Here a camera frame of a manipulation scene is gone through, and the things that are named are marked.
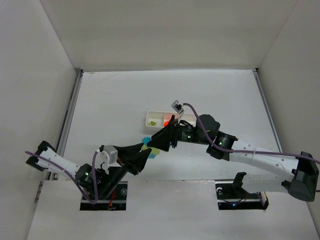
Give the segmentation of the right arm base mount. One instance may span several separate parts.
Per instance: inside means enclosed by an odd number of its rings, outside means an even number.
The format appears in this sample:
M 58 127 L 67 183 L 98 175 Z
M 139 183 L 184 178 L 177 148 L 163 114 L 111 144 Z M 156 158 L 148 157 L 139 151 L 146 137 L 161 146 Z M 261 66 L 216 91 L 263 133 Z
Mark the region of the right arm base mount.
M 269 206 L 265 192 L 248 193 L 242 188 L 243 178 L 247 174 L 239 172 L 233 180 L 215 182 L 217 205 L 219 210 L 263 210 Z

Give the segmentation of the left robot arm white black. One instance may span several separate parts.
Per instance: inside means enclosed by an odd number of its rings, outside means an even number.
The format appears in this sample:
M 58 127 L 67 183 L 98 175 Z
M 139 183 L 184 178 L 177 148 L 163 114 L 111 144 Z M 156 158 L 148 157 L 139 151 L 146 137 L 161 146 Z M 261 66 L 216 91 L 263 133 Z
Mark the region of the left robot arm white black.
M 101 145 L 93 154 L 91 164 L 80 165 L 62 156 L 46 141 L 35 153 L 26 151 L 26 164 L 39 171 L 49 171 L 69 178 L 90 203 L 96 204 L 110 196 L 120 181 L 130 173 L 144 169 L 152 149 L 144 143 L 130 146 Z

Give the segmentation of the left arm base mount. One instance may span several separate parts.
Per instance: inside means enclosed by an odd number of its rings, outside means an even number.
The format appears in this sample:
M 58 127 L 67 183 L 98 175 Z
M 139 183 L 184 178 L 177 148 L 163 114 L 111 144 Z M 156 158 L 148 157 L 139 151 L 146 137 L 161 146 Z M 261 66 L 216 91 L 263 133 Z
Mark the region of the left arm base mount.
M 84 197 L 80 202 L 80 211 L 125 211 L 127 207 L 128 182 L 121 181 L 113 192 L 100 198 L 96 204 L 89 203 Z

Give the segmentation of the orange round lego piece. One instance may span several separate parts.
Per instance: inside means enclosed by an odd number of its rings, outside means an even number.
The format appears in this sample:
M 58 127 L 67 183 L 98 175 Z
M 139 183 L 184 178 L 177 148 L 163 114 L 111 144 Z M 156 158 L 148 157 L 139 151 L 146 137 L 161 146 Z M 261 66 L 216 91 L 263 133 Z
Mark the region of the orange round lego piece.
M 165 114 L 164 117 L 163 117 L 163 126 L 167 126 L 172 118 L 172 116 L 174 116 L 174 114 L 172 113 L 168 113 L 168 114 Z

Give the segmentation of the white three-compartment tray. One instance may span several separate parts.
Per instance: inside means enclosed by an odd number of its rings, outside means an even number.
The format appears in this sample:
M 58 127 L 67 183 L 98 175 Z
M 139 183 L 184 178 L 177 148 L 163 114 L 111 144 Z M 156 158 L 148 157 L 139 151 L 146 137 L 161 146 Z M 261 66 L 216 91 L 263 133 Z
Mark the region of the white three-compartment tray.
M 146 113 L 146 119 L 145 119 L 145 127 L 153 132 L 157 132 L 164 128 L 164 115 L 165 114 L 174 114 L 174 118 L 177 120 L 184 120 L 192 124 L 194 127 L 196 126 L 196 117 L 193 113 L 184 113 L 181 118 L 179 118 L 179 115 L 175 112 L 165 112 L 165 111 L 151 111 L 149 110 Z M 156 126 L 150 126 L 149 123 L 151 121 L 156 122 Z

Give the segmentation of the light green lego brick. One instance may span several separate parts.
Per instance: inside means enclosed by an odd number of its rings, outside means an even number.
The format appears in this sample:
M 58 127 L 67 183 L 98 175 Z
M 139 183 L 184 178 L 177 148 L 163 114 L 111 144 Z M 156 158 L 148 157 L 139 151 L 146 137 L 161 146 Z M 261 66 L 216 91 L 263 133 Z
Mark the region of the light green lego brick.
M 156 123 L 156 122 L 154 122 L 154 121 L 151 121 L 151 122 L 149 123 L 149 125 L 150 125 L 150 126 L 156 126 L 156 125 L 157 125 L 157 123 Z

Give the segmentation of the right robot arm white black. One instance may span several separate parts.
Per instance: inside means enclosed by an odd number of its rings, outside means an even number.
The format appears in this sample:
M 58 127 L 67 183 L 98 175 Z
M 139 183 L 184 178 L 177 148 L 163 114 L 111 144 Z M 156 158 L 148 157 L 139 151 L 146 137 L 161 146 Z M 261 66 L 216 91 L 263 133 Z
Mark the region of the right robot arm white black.
M 167 152 L 178 142 L 206 145 L 206 153 L 215 159 L 266 171 L 265 174 L 238 172 L 231 187 L 239 198 L 256 192 L 280 192 L 304 202 L 315 200 L 319 161 L 310 153 L 270 152 L 240 141 L 219 128 L 220 123 L 209 114 L 198 116 L 195 125 L 171 117 L 165 127 L 151 136 L 147 146 Z

